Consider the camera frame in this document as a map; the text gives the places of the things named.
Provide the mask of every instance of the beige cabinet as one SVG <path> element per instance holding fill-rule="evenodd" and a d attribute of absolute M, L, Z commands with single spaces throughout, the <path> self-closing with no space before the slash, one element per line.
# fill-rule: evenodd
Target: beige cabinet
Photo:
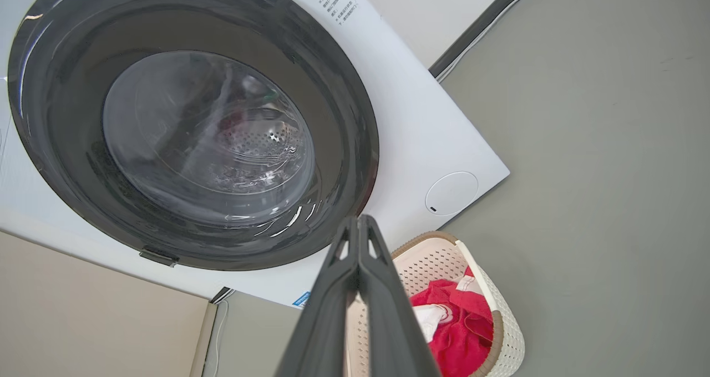
<path fill-rule="evenodd" d="M 4 377 L 199 376 L 214 308 L 0 232 Z"/>

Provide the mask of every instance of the white cloth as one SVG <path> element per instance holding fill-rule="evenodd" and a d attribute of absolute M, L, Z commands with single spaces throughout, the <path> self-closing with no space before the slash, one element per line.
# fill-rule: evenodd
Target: white cloth
<path fill-rule="evenodd" d="M 453 319 L 451 309 L 446 305 L 429 304 L 415 306 L 413 309 L 426 342 L 431 342 L 434 339 L 434 333 L 437 332 L 439 324 L 451 322 Z"/>
<path fill-rule="evenodd" d="M 474 276 L 463 276 L 459 280 L 459 284 L 456 286 L 456 289 L 458 289 L 458 291 L 470 291 L 476 294 L 484 294 L 484 291 L 481 289 L 479 282 L 476 281 Z"/>

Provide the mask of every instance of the blue label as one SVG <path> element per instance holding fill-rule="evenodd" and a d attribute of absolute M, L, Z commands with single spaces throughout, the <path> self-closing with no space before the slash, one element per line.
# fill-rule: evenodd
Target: blue label
<path fill-rule="evenodd" d="M 296 302 L 293 304 L 298 306 L 298 307 L 305 307 L 306 302 L 308 302 L 308 298 L 310 297 L 310 291 L 306 291 L 301 298 L 297 299 Z"/>

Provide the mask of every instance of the washing machine door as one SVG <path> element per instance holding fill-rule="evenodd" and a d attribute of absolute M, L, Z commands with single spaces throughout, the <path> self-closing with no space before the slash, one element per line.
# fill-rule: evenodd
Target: washing machine door
<path fill-rule="evenodd" d="M 291 0 L 38 0 L 8 87 L 47 183 L 162 263 L 304 258 L 374 183 L 365 88 Z"/>

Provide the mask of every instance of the door glass window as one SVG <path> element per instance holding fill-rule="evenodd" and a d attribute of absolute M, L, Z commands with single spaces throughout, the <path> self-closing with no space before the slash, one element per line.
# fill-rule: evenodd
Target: door glass window
<path fill-rule="evenodd" d="M 145 197 L 210 225 L 280 215 L 315 169 L 313 140 L 287 94 L 217 54 L 135 62 L 109 89 L 103 127 L 117 166 Z"/>

